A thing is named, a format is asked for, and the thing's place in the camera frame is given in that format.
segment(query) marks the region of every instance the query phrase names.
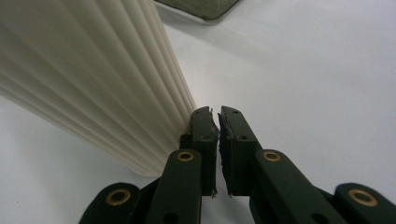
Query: brass screw insert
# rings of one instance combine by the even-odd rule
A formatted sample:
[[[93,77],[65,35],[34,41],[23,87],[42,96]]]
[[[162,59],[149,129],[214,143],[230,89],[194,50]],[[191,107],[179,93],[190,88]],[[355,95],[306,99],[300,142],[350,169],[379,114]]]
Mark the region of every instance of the brass screw insert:
[[[107,194],[106,203],[111,206],[118,206],[126,203],[131,198],[128,189],[115,189]]]
[[[177,159],[180,161],[191,161],[192,159],[194,159],[194,154],[188,151],[183,151],[178,153]]]
[[[266,152],[262,153],[262,155],[268,161],[280,161],[279,154],[277,154],[275,152],[266,151]]]
[[[369,206],[375,207],[378,205],[378,201],[376,198],[369,192],[366,192],[362,189],[350,189],[348,195],[353,201]]]

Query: white fluted column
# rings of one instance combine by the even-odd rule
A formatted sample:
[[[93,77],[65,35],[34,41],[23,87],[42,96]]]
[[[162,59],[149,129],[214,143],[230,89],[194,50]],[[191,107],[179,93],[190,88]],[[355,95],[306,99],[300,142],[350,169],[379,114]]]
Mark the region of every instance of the white fluted column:
[[[2,0],[0,92],[160,175],[195,105],[149,0]]]

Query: mounting hole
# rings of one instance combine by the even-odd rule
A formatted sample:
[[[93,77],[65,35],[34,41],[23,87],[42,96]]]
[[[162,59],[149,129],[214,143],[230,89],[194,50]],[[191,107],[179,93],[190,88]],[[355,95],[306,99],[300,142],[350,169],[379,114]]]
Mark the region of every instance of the mounting hole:
[[[184,152],[180,152],[177,155],[177,159],[180,161],[190,161],[192,159],[194,159],[194,154],[184,151]]]
[[[118,206],[126,203],[131,198],[128,189],[115,189],[107,194],[106,203],[111,206]]]
[[[248,137],[244,136],[244,135],[240,135],[240,136],[238,136],[238,138],[241,139],[241,140],[247,140],[248,139]]]
[[[350,189],[347,194],[353,201],[365,206],[374,207],[378,205],[376,198],[371,193],[362,189]]]
[[[323,216],[322,214],[319,214],[319,213],[312,214],[312,219],[314,219],[314,221],[318,224],[328,224],[329,223],[329,220],[325,216]]]
[[[168,213],[163,216],[163,223],[165,224],[175,224],[178,223],[178,215],[176,213]]]
[[[213,138],[211,136],[201,136],[200,138],[203,141],[212,141],[213,140]]]
[[[262,153],[262,155],[268,161],[280,161],[279,154],[277,154],[275,152],[266,151],[266,152]]]

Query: white table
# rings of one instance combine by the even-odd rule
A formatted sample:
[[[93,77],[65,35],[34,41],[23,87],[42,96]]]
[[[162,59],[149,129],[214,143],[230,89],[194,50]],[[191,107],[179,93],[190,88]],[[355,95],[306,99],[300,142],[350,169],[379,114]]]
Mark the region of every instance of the white table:
[[[241,110],[321,189],[396,203],[395,1],[244,0],[216,25],[160,12],[198,106]],[[153,180],[3,97],[0,116],[0,223],[77,223],[104,187]],[[254,223],[218,168],[202,223]]]

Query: black plastic part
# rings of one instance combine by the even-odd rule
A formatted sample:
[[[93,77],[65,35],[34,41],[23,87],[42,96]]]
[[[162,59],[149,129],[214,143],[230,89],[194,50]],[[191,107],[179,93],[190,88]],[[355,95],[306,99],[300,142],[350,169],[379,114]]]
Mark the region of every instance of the black plastic part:
[[[338,186],[333,202],[349,223],[396,223],[396,206],[377,191],[363,185],[349,183]]]
[[[259,150],[253,168],[279,223],[346,223],[283,153]]]
[[[148,211],[146,224],[200,223],[201,161],[200,153],[192,149],[178,150],[169,156]]]
[[[202,194],[214,196],[216,189],[216,157],[219,141],[219,129],[215,125],[209,107],[195,110],[191,115],[191,147],[187,143],[189,137],[182,135],[180,148],[192,148],[202,155]]]
[[[154,180],[149,185],[145,186],[140,190],[140,199],[134,210],[134,215],[130,224],[142,224],[145,223],[151,202],[154,197],[154,193],[157,190],[160,178]]]
[[[256,224],[278,224],[276,213],[257,180],[253,181],[252,191],[249,199],[251,215]]]
[[[155,0],[166,6],[184,11],[204,21],[216,21],[239,0]]]
[[[125,183],[110,185],[99,192],[85,210],[79,223],[130,224],[139,198],[139,188],[135,185]]]
[[[253,178],[249,161],[262,147],[240,111],[223,106],[219,123],[219,150],[228,194],[249,196]]]

